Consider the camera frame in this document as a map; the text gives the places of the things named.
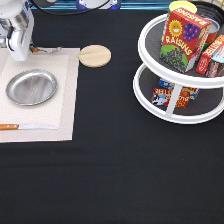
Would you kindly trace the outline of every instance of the white post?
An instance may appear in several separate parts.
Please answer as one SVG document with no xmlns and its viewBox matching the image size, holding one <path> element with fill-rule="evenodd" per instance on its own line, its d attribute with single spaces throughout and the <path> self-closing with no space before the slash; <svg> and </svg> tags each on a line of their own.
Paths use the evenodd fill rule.
<svg viewBox="0 0 224 224">
<path fill-rule="evenodd" d="M 170 98 L 169 105 L 168 105 L 167 110 L 166 110 L 167 114 L 169 114 L 169 115 L 173 114 L 173 111 L 174 111 L 174 108 L 177 104 L 177 101 L 178 101 L 181 90 L 182 90 L 182 86 L 178 85 L 178 84 L 175 84 L 172 96 Z"/>
</svg>

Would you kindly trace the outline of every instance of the black table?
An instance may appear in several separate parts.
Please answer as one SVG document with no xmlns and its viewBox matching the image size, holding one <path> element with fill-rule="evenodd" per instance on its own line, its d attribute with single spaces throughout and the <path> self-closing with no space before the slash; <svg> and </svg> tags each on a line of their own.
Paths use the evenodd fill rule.
<svg viewBox="0 0 224 224">
<path fill-rule="evenodd" d="M 224 222 L 224 113 L 173 124 L 147 112 L 133 92 L 140 32 L 163 13 L 34 11 L 37 46 L 100 44 L 112 60 L 80 65 L 73 141 L 0 144 L 0 223 Z"/>
</svg>

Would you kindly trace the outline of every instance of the knife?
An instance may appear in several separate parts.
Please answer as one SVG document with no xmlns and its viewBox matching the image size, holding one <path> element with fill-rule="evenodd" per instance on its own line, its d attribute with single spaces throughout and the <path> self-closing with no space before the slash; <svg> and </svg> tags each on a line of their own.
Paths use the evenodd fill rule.
<svg viewBox="0 0 224 224">
<path fill-rule="evenodd" d="M 33 125 L 33 124 L 0 124 L 0 130 L 28 130 L 28 129 L 58 129 L 53 125 Z"/>
</svg>

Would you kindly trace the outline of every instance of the cardboard box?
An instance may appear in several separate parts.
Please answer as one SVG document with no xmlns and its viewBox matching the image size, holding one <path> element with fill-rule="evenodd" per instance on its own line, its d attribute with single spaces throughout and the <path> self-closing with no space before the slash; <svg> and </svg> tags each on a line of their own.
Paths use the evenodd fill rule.
<svg viewBox="0 0 224 224">
<path fill-rule="evenodd" d="M 160 58 L 185 73 L 201 54 L 211 22 L 183 8 L 170 13 Z"/>
<path fill-rule="evenodd" d="M 218 38 L 203 52 L 201 55 L 200 61 L 198 63 L 197 72 L 202 75 L 209 76 L 207 69 L 209 63 L 212 59 L 212 56 L 222 47 L 224 46 L 224 35 L 218 36 Z"/>
<path fill-rule="evenodd" d="M 152 97 L 152 104 L 157 106 L 168 106 L 172 95 L 172 90 L 155 89 Z M 190 100 L 189 92 L 181 92 L 176 107 L 186 107 Z"/>
<path fill-rule="evenodd" d="M 171 83 L 163 78 L 160 78 L 159 80 L 159 86 L 165 88 L 165 89 L 169 89 L 169 90 L 173 90 L 175 83 Z M 189 92 L 190 94 L 190 99 L 195 100 L 196 97 L 198 96 L 199 93 L 199 89 L 198 88 L 191 88 L 191 87 L 183 87 L 182 91 L 184 92 Z"/>
<path fill-rule="evenodd" d="M 208 69 L 206 71 L 206 76 L 209 78 L 214 78 L 220 76 L 224 71 L 224 45 L 219 51 L 212 56 L 212 60 L 209 63 Z"/>
</svg>

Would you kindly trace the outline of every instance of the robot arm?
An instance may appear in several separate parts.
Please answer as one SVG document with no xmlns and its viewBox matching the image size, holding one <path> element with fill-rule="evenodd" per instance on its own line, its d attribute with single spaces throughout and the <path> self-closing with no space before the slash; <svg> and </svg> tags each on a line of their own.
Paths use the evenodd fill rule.
<svg viewBox="0 0 224 224">
<path fill-rule="evenodd" d="M 57 0 L 35 0 L 41 7 Z M 9 49 L 15 61 L 25 61 L 29 52 L 34 18 L 27 0 L 0 0 L 0 47 Z"/>
</svg>

